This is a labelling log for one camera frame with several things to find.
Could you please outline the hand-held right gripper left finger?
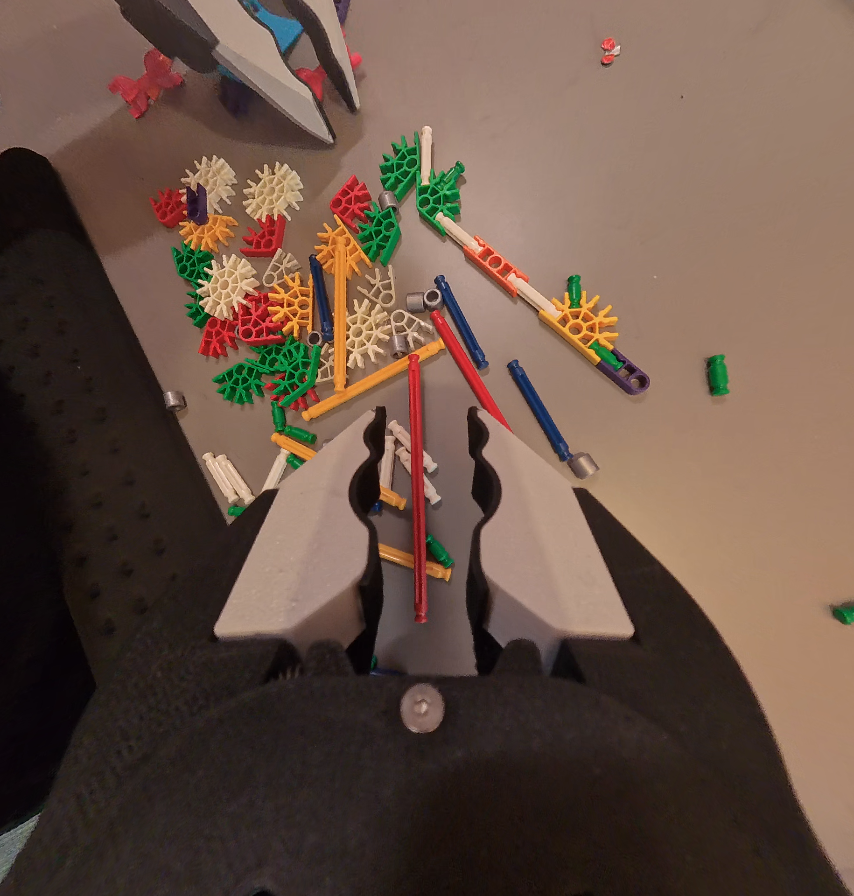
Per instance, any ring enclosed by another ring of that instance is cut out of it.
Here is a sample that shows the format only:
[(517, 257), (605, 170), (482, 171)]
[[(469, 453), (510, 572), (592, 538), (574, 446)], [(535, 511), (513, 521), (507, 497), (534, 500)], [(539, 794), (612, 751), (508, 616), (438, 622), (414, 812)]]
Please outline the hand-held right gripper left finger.
[(223, 642), (331, 640), (371, 670), (383, 609), (377, 532), (386, 409), (375, 408), (267, 493), (273, 501), (215, 624)]

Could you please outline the red toy spool piece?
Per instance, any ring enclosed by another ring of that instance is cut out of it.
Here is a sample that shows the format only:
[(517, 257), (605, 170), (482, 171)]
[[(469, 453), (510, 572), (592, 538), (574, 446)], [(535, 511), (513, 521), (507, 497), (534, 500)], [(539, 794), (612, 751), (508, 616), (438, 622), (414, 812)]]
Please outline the red toy spool piece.
[(144, 73), (138, 79), (117, 75), (108, 84), (108, 90), (118, 94), (129, 107), (132, 118), (144, 116), (150, 104), (160, 94), (181, 86), (183, 77), (173, 70), (173, 60), (158, 49), (151, 49), (144, 55)]
[[(349, 52), (350, 62), (353, 70), (362, 63), (363, 58), (358, 52)], [(314, 96), (319, 102), (323, 102), (324, 97), (324, 84), (328, 77), (324, 67), (319, 64), (319, 66), (315, 69), (309, 69), (306, 67), (298, 67), (294, 70), (295, 75), (300, 78), (304, 83), (306, 83)]]

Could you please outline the pile of colourful toy connectors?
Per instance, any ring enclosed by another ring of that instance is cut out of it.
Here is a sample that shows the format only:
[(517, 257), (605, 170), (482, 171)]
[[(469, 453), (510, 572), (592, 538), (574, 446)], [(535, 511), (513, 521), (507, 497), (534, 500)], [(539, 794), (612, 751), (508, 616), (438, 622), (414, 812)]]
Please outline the pile of colourful toy connectors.
[[(437, 348), (428, 314), (441, 301), (437, 291), (400, 301), (392, 266), (371, 262), (358, 243), (365, 212), (377, 202), (363, 180), (350, 176), (329, 201), (329, 221), (316, 235), (307, 261), (285, 246), (291, 212), (303, 198), (300, 174), (287, 163), (264, 164), (242, 190), (242, 209), (252, 226), (227, 214), (237, 198), (235, 171), (225, 158), (204, 157), (179, 187), (149, 198), (155, 220), (176, 231), (175, 272), (189, 286), (186, 317), (199, 333), (198, 353), (225, 358), (242, 348), (250, 357), (217, 374), (218, 394), (236, 405), (265, 398), (276, 429), (286, 413), (312, 421), (393, 378), (391, 365), (414, 352)], [(185, 188), (203, 184), (209, 220), (186, 219)]]

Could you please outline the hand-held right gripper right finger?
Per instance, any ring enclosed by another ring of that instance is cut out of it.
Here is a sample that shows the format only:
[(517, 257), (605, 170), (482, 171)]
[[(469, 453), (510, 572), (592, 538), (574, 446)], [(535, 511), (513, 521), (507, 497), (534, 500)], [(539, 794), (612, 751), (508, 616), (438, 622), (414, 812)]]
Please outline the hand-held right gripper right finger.
[(475, 463), (466, 611), (479, 675), (528, 640), (546, 672), (567, 639), (628, 640), (634, 625), (576, 491), (489, 412), (467, 413)]

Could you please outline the black mesh chair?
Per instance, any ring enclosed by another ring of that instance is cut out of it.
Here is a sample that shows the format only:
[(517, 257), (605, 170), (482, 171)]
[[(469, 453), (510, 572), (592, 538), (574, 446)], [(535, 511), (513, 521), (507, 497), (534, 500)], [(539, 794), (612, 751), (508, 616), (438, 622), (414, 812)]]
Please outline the black mesh chair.
[(95, 685), (152, 609), (204, 644), (222, 512), (51, 162), (0, 154), (0, 369), (50, 465), (63, 588)]

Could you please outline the orange toy brick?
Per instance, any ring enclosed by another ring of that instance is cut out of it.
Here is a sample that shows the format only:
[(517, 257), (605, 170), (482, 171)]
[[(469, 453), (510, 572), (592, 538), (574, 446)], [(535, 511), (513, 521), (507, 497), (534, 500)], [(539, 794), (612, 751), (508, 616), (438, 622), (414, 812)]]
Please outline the orange toy brick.
[(516, 297), (518, 286), (529, 281), (527, 275), (480, 237), (465, 242), (462, 249), (472, 263), (511, 296)]

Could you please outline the cyan toy panel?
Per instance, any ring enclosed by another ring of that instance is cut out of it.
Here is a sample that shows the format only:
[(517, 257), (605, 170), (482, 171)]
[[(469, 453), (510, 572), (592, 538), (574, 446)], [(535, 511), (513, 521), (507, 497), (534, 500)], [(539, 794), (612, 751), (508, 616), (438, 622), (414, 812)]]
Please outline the cyan toy panel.
[(244, 1), (243, 4), (271, 32), (282, 54), (293, 49), (303, 33), (303, 28), (296, 19), (275, 14), (259, 1)]

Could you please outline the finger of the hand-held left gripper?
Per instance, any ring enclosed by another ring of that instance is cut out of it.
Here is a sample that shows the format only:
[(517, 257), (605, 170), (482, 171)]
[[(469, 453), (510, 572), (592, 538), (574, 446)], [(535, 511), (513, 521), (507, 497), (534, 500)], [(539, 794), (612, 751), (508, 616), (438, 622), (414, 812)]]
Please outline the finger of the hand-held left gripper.
[(359, 111), (361, 103), (354, 71), (334, 2), (285, 1), (284, 6), (300, 22), (319, 63), (346, 106), (353, 113)]
[(194, 1), (192, 8), (216, 38), (216, 59), (312, 136), (335, 134), (310, 86), (284, 60), (274, 35), (241, 3)]

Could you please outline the red long toy rod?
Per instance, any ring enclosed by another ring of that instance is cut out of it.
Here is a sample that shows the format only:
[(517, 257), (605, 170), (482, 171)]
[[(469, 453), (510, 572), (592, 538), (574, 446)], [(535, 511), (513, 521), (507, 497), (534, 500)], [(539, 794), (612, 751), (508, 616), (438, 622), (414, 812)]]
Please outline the red long toy rod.
[(439, 310), (431, 312), (431, 320), (434, 328), (439, 333), (446, 350), (454, 359), (459, 371), (464, 376), (466, 383), (475, 395), (478, 404), (502, 426), (511, 431), (511, 426), (500, 411), (500, 408), (491, 396), (488, 388), (485, 386), (466, 350), (455, 336), (455, 332), (449, 327), (442, 313)]

